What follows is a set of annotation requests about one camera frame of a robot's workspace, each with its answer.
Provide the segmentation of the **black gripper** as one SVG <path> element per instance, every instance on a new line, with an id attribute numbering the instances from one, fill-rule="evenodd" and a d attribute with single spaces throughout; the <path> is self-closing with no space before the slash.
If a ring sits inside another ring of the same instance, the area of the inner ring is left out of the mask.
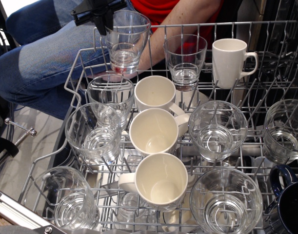
<path id="1" fill-rule="evenodd" d="M 107 29 L 113 30 L 113 14 L 127 6 L 125 0 L 83 0 L 71 10 L 76 26 L 93 22 L 99 33 L 107 35 Z"/>

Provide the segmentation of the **person's bare forearm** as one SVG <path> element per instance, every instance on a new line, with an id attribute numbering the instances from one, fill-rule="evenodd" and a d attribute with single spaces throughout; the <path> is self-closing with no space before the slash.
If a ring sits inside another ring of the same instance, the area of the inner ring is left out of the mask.
<path id="1" fill-rule="evenodd" d="M 198 24 L 207 22 L 218 11 L 220 4 L 219 0 L 180 0 L 149 38 L 140 57 L 138 71 L 124 77 L 132 79 L 164 60 L 165 39 L 179 34 L 193 34 Z"/>

